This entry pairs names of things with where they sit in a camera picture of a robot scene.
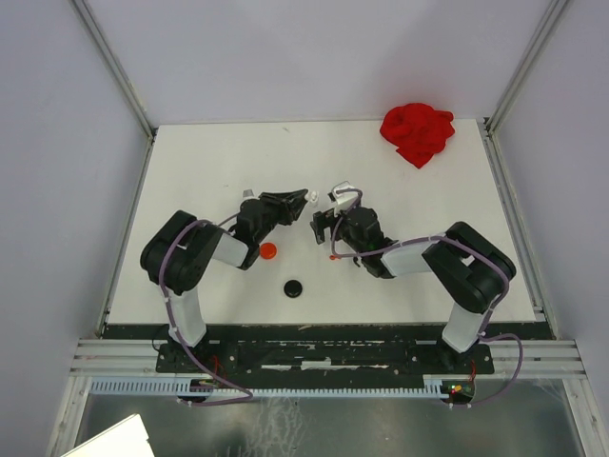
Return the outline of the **orange round earbud case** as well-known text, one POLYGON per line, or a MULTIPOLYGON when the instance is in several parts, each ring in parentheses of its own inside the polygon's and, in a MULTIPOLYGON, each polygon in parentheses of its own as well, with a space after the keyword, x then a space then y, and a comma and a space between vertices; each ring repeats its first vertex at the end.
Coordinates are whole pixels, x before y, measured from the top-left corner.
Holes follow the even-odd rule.
POLYGON ((260 245, 260 256, 265 260, 276 257, 278 249, 274 243, 266 242, 260 245))

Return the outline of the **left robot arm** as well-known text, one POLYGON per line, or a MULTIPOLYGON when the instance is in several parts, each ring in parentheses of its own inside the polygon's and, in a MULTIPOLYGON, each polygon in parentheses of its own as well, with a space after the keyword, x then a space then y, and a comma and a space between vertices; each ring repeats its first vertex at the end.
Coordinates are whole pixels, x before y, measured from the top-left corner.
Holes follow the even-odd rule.
POLYGON ((163 294, 168 334, 181 344, 177 358, 188 370, 202 370, 210 360, 210 348, 202 342, 206 323, 197 290, 209 262, 249 269, 260 257, 267 235, 296 222, 305 206, 318 198, 316 191, 308 189, 259 196, 246 190, 238 212, 229 218, 231 228, 178 210, 148 241, 140 266, 163 294))

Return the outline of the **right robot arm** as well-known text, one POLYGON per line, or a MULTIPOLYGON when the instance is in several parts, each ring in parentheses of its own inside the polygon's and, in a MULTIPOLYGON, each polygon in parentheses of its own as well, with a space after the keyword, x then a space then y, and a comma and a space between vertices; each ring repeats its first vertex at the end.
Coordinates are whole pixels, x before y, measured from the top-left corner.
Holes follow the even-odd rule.
POLYGON ((310 226, 319 245, 330 233, 334 258, 351 258, 375 278, 435 275, 453 299, 436 350, 438 364, 449 372, 470 363, 470 349, 517 274, 513 261, 465 222, 440 235, 402 242, 387 237, 375 210, 364 207, 317 211, 310 226))

